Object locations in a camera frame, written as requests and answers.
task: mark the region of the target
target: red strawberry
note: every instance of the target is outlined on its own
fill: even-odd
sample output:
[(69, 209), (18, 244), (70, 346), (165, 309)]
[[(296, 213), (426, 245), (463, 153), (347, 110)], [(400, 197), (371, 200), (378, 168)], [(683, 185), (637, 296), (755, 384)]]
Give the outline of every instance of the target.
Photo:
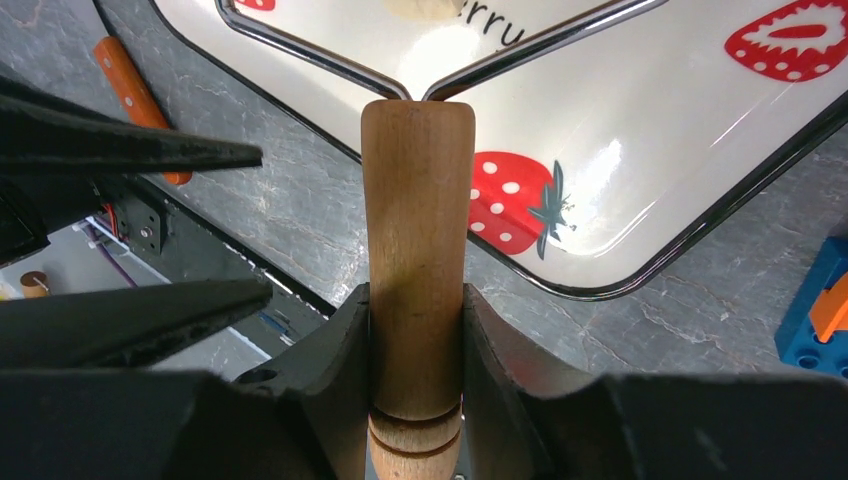
[(544, 165), (522, 155), (478, 153), (471, 186), (469, 228), (506, 255), (522, 253), (535, 243), (544, 259), (548, 237), (559, 240), (558, 225), (576, 228), (562, 218), (572, 205), (562, 197), (559, 162), (554, 162), (551, 177)]
[(255, 8), (270, 12), (277, 6), (277, 0), (236, 0), (245, 7)]
[(846, 31), (848, 0), (798, 0), (734, 33), (724, 49), (759, 74), (806, 82), (848, 57)]

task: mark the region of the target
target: blue block stud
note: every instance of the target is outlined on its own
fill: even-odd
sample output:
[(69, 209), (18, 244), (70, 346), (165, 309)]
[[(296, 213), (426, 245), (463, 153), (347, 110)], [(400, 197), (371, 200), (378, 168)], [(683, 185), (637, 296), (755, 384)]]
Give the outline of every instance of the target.
[(823, 290), (848, 273), (848, 240), (828, 238), (774, 335), (780, 361), (806, 370), (848, 378), (848, 331), (837, 331), (822, 343), (810, 321), (810, 310)]

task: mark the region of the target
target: metal wire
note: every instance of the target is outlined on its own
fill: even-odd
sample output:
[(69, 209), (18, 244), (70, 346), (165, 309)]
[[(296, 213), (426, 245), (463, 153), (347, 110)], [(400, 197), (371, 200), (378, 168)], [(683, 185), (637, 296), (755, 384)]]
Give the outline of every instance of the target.
[[(566, 45), (646, 13), (668, 0), (612, 0), (515, 45), (462, 68), (434, 83), (424, 101), (444, 101)], [(397, 80), (349, 58), (239, 13), (234, 0), (216, 0), (218, 13), (233, 30), (349, 80), (388, 99), (412, 100)]]

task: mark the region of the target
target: knife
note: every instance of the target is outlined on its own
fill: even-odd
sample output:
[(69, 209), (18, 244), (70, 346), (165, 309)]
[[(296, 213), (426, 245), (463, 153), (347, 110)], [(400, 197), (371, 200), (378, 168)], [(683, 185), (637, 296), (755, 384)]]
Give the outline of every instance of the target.
[[(71, 0), (70, 6), (74, 16), (94, 36), (96, 43), (92, 53), (130, 121), (140, 127), (170, 128), (129, 53), (121, 41), (106, 30), (94, 0)], [(165, 173), (164, 176), (165, 180), (174, 185), (184, 185), (191, 180), (190, 172)]]

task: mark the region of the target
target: enamel tray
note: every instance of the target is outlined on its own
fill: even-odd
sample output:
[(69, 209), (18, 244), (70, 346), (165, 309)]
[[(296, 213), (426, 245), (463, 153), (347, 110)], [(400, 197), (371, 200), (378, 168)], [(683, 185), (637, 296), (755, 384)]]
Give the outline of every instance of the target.
[[(456, 19), (413, 23), (381, 0), (238, 1), (414, 98), (602, 3), (469, 0)], [(180, 38), (358, 160), (376, 95), (230, 30), (213, 0), (151, 2)], [(845, 123), (846, 31), (848, 0), (670, 0), (455, 97), (477, 114), (473, 237), (563, 296), (638, 287)]]

